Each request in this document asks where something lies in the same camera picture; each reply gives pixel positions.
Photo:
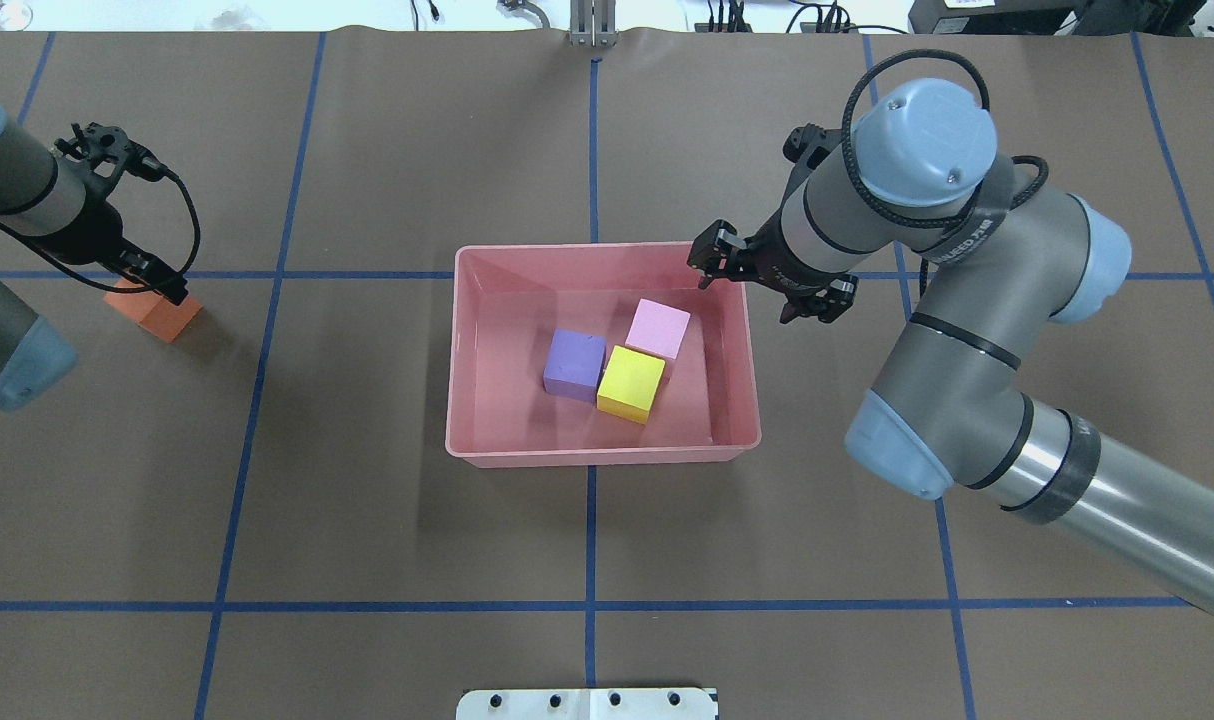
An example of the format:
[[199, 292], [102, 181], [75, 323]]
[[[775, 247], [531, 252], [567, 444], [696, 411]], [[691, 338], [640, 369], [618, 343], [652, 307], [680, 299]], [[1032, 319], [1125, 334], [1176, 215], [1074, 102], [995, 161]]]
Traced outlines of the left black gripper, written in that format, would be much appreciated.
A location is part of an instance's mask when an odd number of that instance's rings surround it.
[[188, 297], [185, 274], [127, 240], [121, 214], [109, 200], [124, 174], [159, 182], [168, 178], [168, 165], [121, 127], [91, 121], [86, 126], [73, 123], [70, 129], [70, 138], [53, 142], [53, 155], [59, 170], [72, 172], [85, 195], [76, 217], [55, 234], [51, 255], [69, 265], [100, 263], [144, 290], [159, 293], [174, 306], [181, 305]]

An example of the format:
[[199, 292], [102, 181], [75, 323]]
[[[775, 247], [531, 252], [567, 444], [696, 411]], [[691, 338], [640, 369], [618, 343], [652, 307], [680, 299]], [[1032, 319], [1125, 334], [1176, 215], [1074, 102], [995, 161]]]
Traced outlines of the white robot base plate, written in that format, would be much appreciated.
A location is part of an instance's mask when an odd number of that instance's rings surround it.
[[478, 688], [456, 719], [720, 719], [715, 688]]

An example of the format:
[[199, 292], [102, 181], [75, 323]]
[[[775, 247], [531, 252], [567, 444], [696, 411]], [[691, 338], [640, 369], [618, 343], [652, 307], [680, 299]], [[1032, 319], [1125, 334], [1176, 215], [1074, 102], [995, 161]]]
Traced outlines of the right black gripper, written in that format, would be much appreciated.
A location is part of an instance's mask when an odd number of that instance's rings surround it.
[[793, 169], [779, 209], [767, 222], [747, 242], [734, 225], [715, 220], [691, 240], [686, 263], [700, 274], [698, 290], [716, 280], [748, 282], [748, 259], [754, 282], [785, 296], [782, 325], [805, 318], [830, 324], [853, 305], [860, 280], [849, 270], [860, 253], [822, 231], [809, 202], [809, 178], [836, 149], [836, 141], [835, 129], [815, 124], [785, 137], [782, 154]]

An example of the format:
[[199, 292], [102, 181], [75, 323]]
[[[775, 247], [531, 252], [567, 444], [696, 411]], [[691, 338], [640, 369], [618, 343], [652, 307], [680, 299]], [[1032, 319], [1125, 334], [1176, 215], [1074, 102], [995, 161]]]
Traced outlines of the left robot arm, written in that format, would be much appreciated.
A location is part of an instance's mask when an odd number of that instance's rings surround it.
[[[188, 272], [203, 240], [194, 197], [176, 170], [124, 129], [72, 124], [44, 142], [0, 104], [0, 412], [32, 404], [75, 368], [75, 346], [42, 311], [8, 287], [22, 272], [49, 272], [104, 293], [142, 324], [176, 338], [194, 318]], [[191, 246], [174, 266], [130, 238], [112, 193], [121, 178], [169, 182], [182, 197]]]

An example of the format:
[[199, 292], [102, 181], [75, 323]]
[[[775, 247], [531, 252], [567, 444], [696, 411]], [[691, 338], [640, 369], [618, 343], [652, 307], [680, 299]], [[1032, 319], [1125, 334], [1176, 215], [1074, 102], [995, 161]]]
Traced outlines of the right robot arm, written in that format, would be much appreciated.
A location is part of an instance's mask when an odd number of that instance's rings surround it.
[[688, 260], [700, 287], [754, 282], [782, 322], [830, 322], [853, 268], [900, 243], [936, 265], [844, 446], [909, 495], [954, 486], [1091, 543], [1214, 616], [1214, 492], [1014, 386], [1050, 323], [1082, 322], [1119, 291], [1131, 240], [1080, 197], [997, 149], [976, 96], [913, 79], [853, 123], [802, 129], [777, 209], [745, 238], [709, 225]]

